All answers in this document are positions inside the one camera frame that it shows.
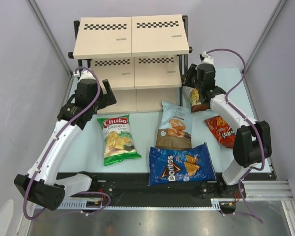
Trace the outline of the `brown Chuba chips bag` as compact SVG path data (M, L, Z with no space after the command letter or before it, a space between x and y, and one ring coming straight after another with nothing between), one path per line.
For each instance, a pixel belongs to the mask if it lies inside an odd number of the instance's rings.
M188 101L190 102L192 113L206 111L209 109L208 106L201 103L200 95L196 88L183 87L183 92L185 93Z

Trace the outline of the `light blue brown chips bag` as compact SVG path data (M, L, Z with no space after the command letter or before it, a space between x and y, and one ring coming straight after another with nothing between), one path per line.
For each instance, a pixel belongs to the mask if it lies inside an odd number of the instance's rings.
M192 122L189 109L163 101L155 147L173 150L192 148Z

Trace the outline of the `blue Doritos bag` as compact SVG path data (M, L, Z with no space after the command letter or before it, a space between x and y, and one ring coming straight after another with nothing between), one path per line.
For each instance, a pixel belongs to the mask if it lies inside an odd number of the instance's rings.
M149 186L216 180L206 143L187 150L151 147L149 169Z

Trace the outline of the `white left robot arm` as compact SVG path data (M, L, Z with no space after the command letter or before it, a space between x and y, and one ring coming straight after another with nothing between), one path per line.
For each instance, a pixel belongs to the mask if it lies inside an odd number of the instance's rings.
M84 192L98 193L99 185L92 174L82 171L74 176L57 179L59 168L75 139L98 110L116 104L108 80L103 87L95 79L80 79L73 95L61 107L57 122L47 145L38 160L25 175L18 174L14 184L28 202L56 210L63 199Z

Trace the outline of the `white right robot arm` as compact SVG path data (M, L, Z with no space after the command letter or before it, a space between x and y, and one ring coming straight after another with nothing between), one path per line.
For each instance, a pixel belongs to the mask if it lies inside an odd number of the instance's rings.
M234 159L216 184L217 193L229 197L235 190L241 190L239 181L272 155L271 134L268 122L250 118L227 98L227 93L215 84L215 75L212 64L192 64L181 81L183 87L194 88L201 104L221 116L236 134Z

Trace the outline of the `green Chuba cassava chips bag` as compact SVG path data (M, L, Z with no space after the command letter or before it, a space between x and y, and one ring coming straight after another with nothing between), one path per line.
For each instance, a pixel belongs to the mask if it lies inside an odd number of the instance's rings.
M129 117L124 115L97 119L105 142L104 166L142 157L134 144Z

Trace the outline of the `beige three-tier black-framed shelf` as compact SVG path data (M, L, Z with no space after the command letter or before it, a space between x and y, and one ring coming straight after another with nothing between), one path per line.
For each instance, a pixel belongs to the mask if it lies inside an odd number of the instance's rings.
M183 104L181 76L192 52L186 15L83 17L74 32L68 57L86 61L117 99L101 115L159 112L162 101Z

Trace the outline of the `red Doritos bag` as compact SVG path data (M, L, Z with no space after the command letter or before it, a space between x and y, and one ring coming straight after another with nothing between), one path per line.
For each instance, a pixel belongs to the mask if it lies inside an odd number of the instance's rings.
M219 144L226 148L233 148L236 135L233 129L226 123L221 116L215 116L205 120L211 133L217 139Z

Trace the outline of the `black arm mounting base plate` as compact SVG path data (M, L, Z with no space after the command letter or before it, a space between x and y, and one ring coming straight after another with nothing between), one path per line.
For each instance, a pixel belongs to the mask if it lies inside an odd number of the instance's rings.
M248 196L248 191L263 181L251 174L241 187L222 186L221 174L214 181L174 182L149 186L147 173L105 174L93 173L93 181L84 196L93 196L102 190L111 198L111 207L208 207L211 200L232 200L236 195Z

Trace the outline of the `aluminium frame rail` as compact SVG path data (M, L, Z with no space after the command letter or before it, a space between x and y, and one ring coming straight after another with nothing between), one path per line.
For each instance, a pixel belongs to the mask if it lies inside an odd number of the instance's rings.
M244 181L249 201L292 201L294 199L287 180Z

